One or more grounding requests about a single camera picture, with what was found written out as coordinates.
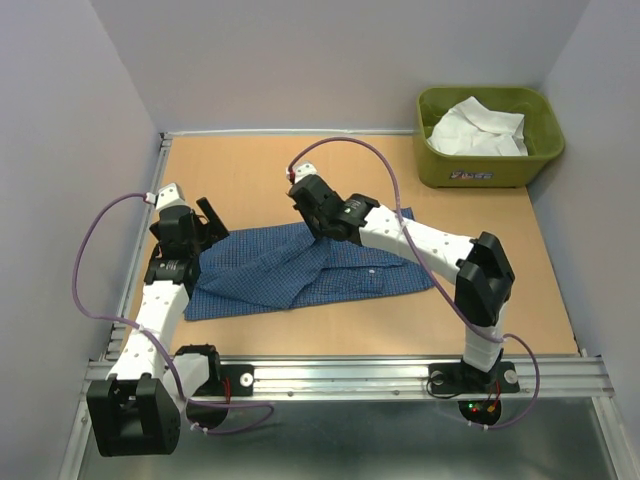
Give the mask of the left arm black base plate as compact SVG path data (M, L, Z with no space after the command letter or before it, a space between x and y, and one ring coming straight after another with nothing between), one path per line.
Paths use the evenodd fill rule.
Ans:
M215 366L208 380L190 396L186 406L186 419L195 424L194 430L207 434L224 434L223 424L234 409L222 408L233 400L253 395L255 368L251 364Z

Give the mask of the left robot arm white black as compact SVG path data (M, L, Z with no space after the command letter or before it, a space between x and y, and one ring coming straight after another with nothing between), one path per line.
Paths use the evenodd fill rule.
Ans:
M200 256L228 230L206 198L195 212L170 184L143 200L158 219L142 300L124 349L106 378L86 396L96 443L104 457L168 455L177 446L181 414L197 390L215 392L223 371L213 347L195 347L177 360L168 347L200 277Z

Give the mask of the blue plaid long sleeve shirt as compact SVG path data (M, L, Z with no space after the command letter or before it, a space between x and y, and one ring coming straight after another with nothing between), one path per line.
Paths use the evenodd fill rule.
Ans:
M188 321L405 295L433 287L418 264L315 239L300 223L236 230L200 256Z

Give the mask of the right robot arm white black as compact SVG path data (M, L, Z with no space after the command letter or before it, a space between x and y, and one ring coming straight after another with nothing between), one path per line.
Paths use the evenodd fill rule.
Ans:
M370 197L342 199L316 173L291 173L288 196L316 238L347 241L413 261L454 287L454 312L466 325L460 378L482 390L503 354L503 317L514 271L499 239L455 235L410 220Z

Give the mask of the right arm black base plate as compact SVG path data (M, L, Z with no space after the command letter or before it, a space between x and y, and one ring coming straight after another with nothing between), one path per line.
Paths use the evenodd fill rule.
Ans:
M496 426L502 414L503 394L520 392L518 375L512 362L498 361L489 372L479 371L462 360L438 362L428 367L427 394L442 400L459 400L458 409L472 424Z

